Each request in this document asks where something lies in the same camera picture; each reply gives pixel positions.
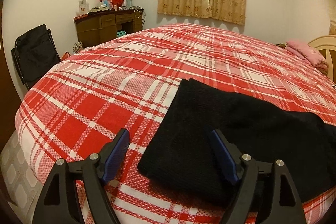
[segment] metal screw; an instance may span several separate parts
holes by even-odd
[[[283,160],[277,160],[277,165],[284,166],[285,163],[283,162]]]
[[[99,155],[97,153],[93,153],[90,155],[90,160],[96,160],[99,158]]]
[[[64,163],[64,159],[58,159],[57,161],[56,161],[56,164],[57,165],[62,165]]]
[[[243,158],[243,160],[245,160],[245,161],[249,161],[249,160],[252,159],[252,157],[251,157],[249,154],[244,154],[244,155],[242,155],[242,158]]]

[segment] wooden headboard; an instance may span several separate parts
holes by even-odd
[[[328,78],[336,83],[336,35],[325,35],[314,39],[309,46],[317,49],[329,65]]]

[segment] checkered blanket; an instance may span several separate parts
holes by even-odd
[[[28,164],[44,182],[54,162],[82,160],[131,133],[125,162],[106,186],[121,223],[218,223],[223,210],[141,176],[137,163],[158,129],[181,79],[310,111],[336,124],[332,82],[275,45],[217,28],[172,24],[123,36],[55,65],[25,96],[16,115]],[[83,185],[79,198],[92,223]],[[308,223],[320,219],[336,188],[304,204]],[[253,223],[250,214],[247,223]]]

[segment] brown wooden door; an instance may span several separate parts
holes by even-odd
[[[15,131],[14,119],[21,104],[19,95],[9,74],[2,43],[1,16],[2,4],[0,2],[0,151]]]

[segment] brown cabinet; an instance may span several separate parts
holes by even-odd
[[[127,34],[142,30],[143,10],[103,11],[74,18],[78,41],[84,47],[96,46],[117,38],[117,32]]]

